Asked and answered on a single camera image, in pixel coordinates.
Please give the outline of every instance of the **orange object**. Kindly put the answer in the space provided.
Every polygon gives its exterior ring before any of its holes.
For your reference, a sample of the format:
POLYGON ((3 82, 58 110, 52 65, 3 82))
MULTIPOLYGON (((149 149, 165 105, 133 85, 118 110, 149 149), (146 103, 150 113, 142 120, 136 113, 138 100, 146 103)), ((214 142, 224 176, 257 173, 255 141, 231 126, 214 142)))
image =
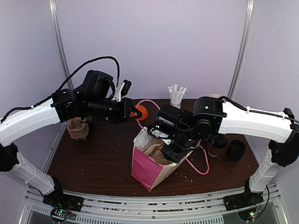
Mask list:
POLYGON ((148 110, 142 106, 142 105, 139 105, 137 107, 137 109, 142 113, 142 117, 141 118, 138 118, 137 120, 141 121, 141 120, 145 120, 148 116, 149 116, 149 112, 148 110))

